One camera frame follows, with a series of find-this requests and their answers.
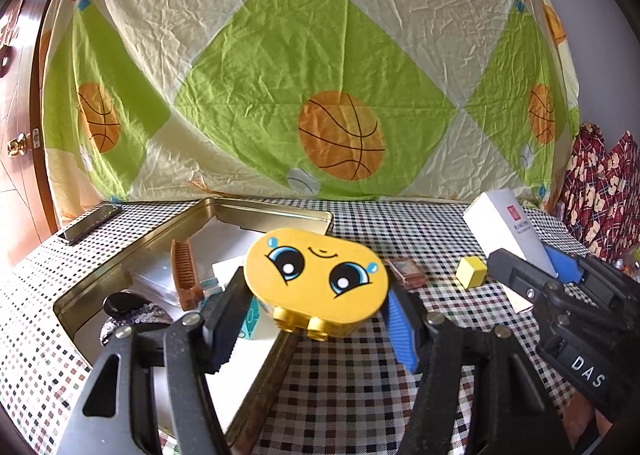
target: black mouse ear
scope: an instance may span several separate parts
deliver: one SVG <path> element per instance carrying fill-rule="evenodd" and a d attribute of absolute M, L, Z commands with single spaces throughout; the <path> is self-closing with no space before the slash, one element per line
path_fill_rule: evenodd
<path fill-rule="evenodd" d="M 135 292 L 114 292 L 104 299 L 104 312 L 112 318 L 123 318 L 131 311 L 151 303 L 148 299 Z"/>

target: black phone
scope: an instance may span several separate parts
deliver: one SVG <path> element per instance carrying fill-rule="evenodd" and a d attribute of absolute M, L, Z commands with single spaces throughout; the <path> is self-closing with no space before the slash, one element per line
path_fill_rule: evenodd
<path fill-rule="evenodd" d="M 119 213 L 122 213 L 122 207 L 114 206 L 113 204 L 104 204 L 93 213 L 85 216 L 85 218 L 79 222 L 76 222 L 70 228 L 60 231 L 58 233 L 58 238 L 65 242 L 66 245 L 75 245 L 100 224 L 106 222 L 110 218 L 113 218 Z"/>

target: table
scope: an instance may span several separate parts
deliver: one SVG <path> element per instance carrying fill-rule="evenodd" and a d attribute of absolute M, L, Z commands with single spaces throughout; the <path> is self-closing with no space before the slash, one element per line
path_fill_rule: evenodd
<path fill-rule="evenodd" d="M 572 387 L 534 351 L 537 325 L 516 315 L 499 284 L 465 292 L 454 283 L 458 261 L 482 252 L 464 221 L 463 204 L 279 200 L 288 206 L 331 211 L 333 234 L 361 242 L 381 257 L 414 258 L 433 280 L 419 294 L 460 326 L 510 327 L 531 357 L 559 410 Z M 140 202 L 75 247 L 55 238 L 28 255 L 0 283 L 0 403 L 37 453 L 56 452 L 66 421 L 90 372 L 53 314 L 53 303 L 124 247 L 194 202 Z M 527 210 L 543 240 L 564 251 L 586 252 L 553 217 Z M 325 343 L 305 339 L 254 447 L 255 454 L 394 454 L 417 393 L 419 377 L 396 363 L 379 317 L 351 337 Z M 450 453 L 465 450 L 473 394 L 463 367 Z M 161 438 L 163 454 L 177 452 Z"/>

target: yellow toy with face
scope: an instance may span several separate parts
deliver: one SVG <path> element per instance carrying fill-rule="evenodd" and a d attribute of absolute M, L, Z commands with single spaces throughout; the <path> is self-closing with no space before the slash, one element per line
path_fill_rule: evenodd
<path fill-rule="evenodd" d="M 299 229 L 276 229 L 252 245 L 247 285 L 273 306 L 287 332 L 311 339 L 344 337 L 383 304 L 388 280 L 382 260 L 364 245 Z"/>

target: red plaid cloth with bears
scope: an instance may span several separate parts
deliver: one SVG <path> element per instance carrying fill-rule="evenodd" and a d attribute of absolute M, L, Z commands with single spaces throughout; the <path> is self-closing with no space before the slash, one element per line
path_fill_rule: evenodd
<path fill-rule="evenodd" d="M 606 153 L 600 128 L 582 125 L 559 210 L 571 234 L 604 260 L 640 242 L 640 150 L 628 131 Z"/>

